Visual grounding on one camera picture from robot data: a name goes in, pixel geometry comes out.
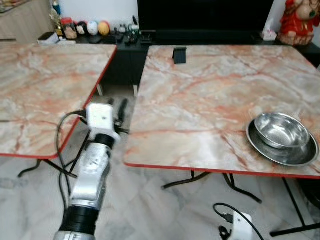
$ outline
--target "white marble floor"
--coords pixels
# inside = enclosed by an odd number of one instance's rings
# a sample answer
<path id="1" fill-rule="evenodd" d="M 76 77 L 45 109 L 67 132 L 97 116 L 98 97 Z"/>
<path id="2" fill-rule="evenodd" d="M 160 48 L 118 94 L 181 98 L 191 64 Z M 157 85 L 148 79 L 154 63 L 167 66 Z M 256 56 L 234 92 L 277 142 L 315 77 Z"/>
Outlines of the white marble floor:
<path id="1" fill-rule="evenodd" d="M 116 106 L 123 96 L 129 98 L 128 112 L 132 113 L 133 90 L 116 88 L 105 90 L 105 95 L 115 96 Z M 93 100 L 107 102 L 105 97 Z M 67 159 L 73 159 L 77 141 L 83 136 L 83 128 L 78 127 L 64 152 Z M 122 157 L 127 137 L 122 136 L 123 141 L 113 151 L 107 193 L 96 226 L 97 240 L 219 240 L 220 225 L 232 228 L 213 211 L 212 205 L 219 202 L 250 214 L 265 240 L 273 239 L 270 231 L 300 226 L 280 178 L 235 175 L 236 184 L 261 198 L 262 204 L 231 190 L 221 174 L 210 174 L 197 182 L 162 190 L 162 185 L 187 179 L 190 173 L 125 166 Z M 50 240 L 61 224 L 63 204 L 58 189 L 58 172 L 42 163 L 39 169 L 20 179 L 16 177 L 35 162 L 32 159 L 0 158 L 0 239 Z M 306 223 L 314 223 L 320 210 L 313 208 L 314 217 L 311 216 L 295 182 L 290 180 L 289 183 Z M 318 240 L 320 235 L 311 230 L 274 239 Z"/>

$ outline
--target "white wall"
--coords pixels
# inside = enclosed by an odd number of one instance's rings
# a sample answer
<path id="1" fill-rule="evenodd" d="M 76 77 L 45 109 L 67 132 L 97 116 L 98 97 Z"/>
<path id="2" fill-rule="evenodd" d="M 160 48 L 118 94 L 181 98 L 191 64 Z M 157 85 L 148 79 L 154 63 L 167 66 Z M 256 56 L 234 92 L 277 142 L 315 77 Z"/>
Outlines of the white wall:
<path id="1" fill-rule="evenodd" d="M 271 29 L 278 32 L 281 27 L 280 20 L 285 12 L 286 9 L 286 0 L 274 0 L 272 8 L 270 10 L 270 14 L 268 20 L 273 19 Z M 312 41 L 318 47 L 320 47 L 320 27 L 314 27 L 314 38 Z"/>
<path id="2" fill-rule="evenodd" d="M 108 21 L 111 28 L 138 19 L 137 0 L 59 0 L 61 14 L 75 21 Z"/>
<path id="3" fill-rule="evenodd" d="M 137 0 L 60 0 L 59 2 L 63 17 L 71 17 L 75 21 L 106 20 L 112 29 L 120 24 L 132 23 L 133 15 L 138 19 Z M 280 19 L 285 8 L 286 0 L 274 0 L 268 20 L 273 19 L 271 28 L 276 32 L 281 27 Z M 320 27 L 315 28 L 314 35 L 313 42 L 320 47 Z"/>

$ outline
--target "marble table top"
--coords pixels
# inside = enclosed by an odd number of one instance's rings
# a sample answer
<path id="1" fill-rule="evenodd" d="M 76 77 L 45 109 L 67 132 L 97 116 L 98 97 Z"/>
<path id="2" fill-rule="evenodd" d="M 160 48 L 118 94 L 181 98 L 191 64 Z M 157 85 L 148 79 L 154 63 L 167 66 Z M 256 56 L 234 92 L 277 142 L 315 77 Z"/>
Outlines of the marble table top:
<path id="1" fill-rule="evenodd" d="M 320 157 L 274 164 L 246 138 L 264 112 L 300 120 L 320 142 L 320 72 L 288 46 L 150 47 L 124 162 L 132 167 L 320 179 Z"/>
<path id="2" fill-rule="evenodd" d="M 0 48 L 0 156 L 52 159 L 66 113 L 90 101 L 115 45 L 14 45 Z M 65 121 L 66 145 L 77 117 Z"/>

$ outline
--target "yellow ball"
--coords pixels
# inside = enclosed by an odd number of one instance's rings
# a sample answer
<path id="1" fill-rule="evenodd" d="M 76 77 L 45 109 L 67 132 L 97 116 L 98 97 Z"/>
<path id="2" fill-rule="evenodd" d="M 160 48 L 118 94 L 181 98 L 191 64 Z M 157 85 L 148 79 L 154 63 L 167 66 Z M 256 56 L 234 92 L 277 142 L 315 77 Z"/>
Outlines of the yellow ball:
<path id="1" fill-rule="evenodd" d="M 110 32 L 109 24 L 106 21 L 101 21 L 98 25 L 98 31 L 102 36 L 107 36 Z"/>

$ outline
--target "red table edge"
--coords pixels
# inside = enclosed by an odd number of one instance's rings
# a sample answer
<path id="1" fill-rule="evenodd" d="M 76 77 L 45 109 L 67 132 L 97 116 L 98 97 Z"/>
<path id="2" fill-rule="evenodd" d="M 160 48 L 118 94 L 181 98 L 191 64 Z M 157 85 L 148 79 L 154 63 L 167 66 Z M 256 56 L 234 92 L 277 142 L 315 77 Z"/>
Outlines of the red table edge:
<path id="1" fill-rule="evenodd" d="M 194 168 L 194 167 L 183 167 L 183 166 L 157 166 L 157 165 L 135 164 L 135 163 L 127 163 L 127 162 L 124 162 L 124 164 L 128 167 L 148 168 L 148 169 L 171 169 L 171 170 L 208 172 L 208 173 L 217 173 L 217 174 L 239 174 L 239 175 L 251 175 L 251 176 L 261 176 L 261 177 L 285 177 L 285 178 L 295 178 L 295 179 L 320 179 L 320 176 L 312 176 L 312 175 L 219 170 L 219 169 L 206 169 L 206 168 Z"/>
<path id="2" fill-rule="evenodd" d="M 100 81 L 102 80 L 102 77 L 104 76 L 106 70 L 108 69 L 108 67 L 109 67 L 112 59 L 113 59 L 114 56 L 116 55 L 117 48 L 118 48 L 118 47 L 115 46 L 115 49 L 114 49 L 114 51 L 113 51 L 113 53 L 112 53 L 112 55 L 111 55 L 108 63 L 106 64 L 104 70 L 103 70 L 102 73 L 100 74 L 100 77 L 99 77 L 98 81 L 96 82 L 94 88 L 92 89 L 92 91 L 91 91 L 88 99 L 85 101 L 85 103 L 84 103 L 84 105 L 83 105 L 83 107 L 82 107 L 83 109 L 88 105 L 88 103 L 89 103 L 90 100 L 92 99 L 92 97 L 93 97 L 93 95 L 94 95 L 94 93 L 95 93 L 95 91 L 96 91 L 96 89 L 97 89 L 98 84 L 99 84 Z M 74 130 L 75 130 L 76 126 L 77 126 L 77 123 L 79 122 L 79 119 L 80 119 L 80 118 L 77 117 L 77 119 L 75 119 L 75 121 L 72 123 L 72 128 L 70 129 L 68 135 L 66 136 L 66 138 L 65 138 L 65 140 L 64 140 L 64 142 L 63 142 L 63 144 L 62 144 L 62 146 L 61 146 L 61 148 L 60 148 L 60 150 L 59 150 L 59 152 L 62 152 L 62 151 L 65 149 L 65 147 L 66 147 L 66 145 L 67 145 L 67 143 L 68 143 L 68 141 L 69 141 L 72 133 L 74 132 Z M 0 153 L 0 157 L 16 157 L 16 158 L 46 159 L 46 160 L 47 160 L 47 159 L 55 159 L 55 158 L 57 158 L 57 157 L 58 157 L 58 153 L 56 153 L 56 154 L 54 154 L 54 155 L 50 155 L 50 156 L 22 155 L 22 154 L 15 154 L 15 153 Z"/>

